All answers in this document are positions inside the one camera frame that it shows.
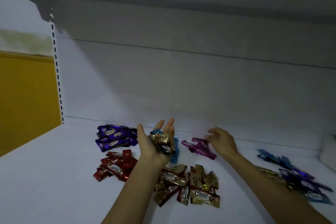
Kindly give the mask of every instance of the pile of purple candy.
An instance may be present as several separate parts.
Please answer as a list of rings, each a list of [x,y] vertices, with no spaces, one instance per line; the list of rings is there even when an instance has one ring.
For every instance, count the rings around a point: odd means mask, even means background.
[[[115,147],[129,147],[138,144],[136,128],[107,124],[99,126],[97,129],[99,131],[97,133],[99,139],[95,141],[102,152]]]
[[[333,192],[330,187],[317,182],[315,177],[313,177],[311,174],[294,166],[289,158],[285,156],[275,156],[263,149],[258,149],[258,151],[260,152],[258,155],[259,158],[286,169],[279,169],[279,172],[280,177],[286,181],[286,186],[288,188],[299,192],[299,194],[305,197],[308,201],[334,205],[327,195],[322,193],[320,190],[325,189],[327,191]]]

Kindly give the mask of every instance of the yellow wall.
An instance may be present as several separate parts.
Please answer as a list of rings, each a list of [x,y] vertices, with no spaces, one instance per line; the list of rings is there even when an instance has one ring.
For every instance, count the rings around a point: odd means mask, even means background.
[[[53,58],[0,51],[0,156],[60,124]]]

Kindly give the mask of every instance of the green stain on wall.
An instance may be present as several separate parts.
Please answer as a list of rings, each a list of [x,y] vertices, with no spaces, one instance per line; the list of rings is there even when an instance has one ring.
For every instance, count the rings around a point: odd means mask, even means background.
[[[46,56],[53,55],[51,37],[41,37],[33,33],[0,29],[0,49]]]

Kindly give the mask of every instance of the palm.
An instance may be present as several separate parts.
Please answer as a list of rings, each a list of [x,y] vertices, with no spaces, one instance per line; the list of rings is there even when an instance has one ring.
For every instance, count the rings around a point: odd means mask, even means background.
[[[153,130],[161,129],[163,124],[164,124],[164,120],[159,121]],[[174,124],[174,118],[171,118],[162,130],[164,134],[169,134],[170,146],[172,150],[175,149],[175,146],[174,146],[175,130],[174,130],[173,124]],[[144,128],[142,127],[141,124],[138,124],[138,141],[139,141],[141,155],[150,158],[152,161],[159,164],[160,167],[166,166],[166,164],[170,160],[170,155],[159,153],[156,150],[155,146],[148,138],[148,135],[145,134]]]

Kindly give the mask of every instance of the person's left hand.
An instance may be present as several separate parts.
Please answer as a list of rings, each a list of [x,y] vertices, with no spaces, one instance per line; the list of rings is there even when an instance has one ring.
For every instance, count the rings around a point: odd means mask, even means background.
[[[170,148],[172,151],[175,150],[175,143],[174,143],[174,135],[175,135],[175,129],[174,129],[174,118],[171,118],[162,132],[164,134],[169,135],[169,141],[170,141]],[[158,124],[153,128],[155,129],[161,129],[163,124],[165,123],[164,120],[161,120],[158,122]],[[159,170],[161,170],[163,167],[166,166],[166,164],[170,160],[170,155],[159,153],[152,141],[149,139],[148,135],[144,132],[144,128],[141,124],[138,124],[138,142],[140,146],[140,159],[145,159],[146,161],[152,163],[155,167],[157,167]]]

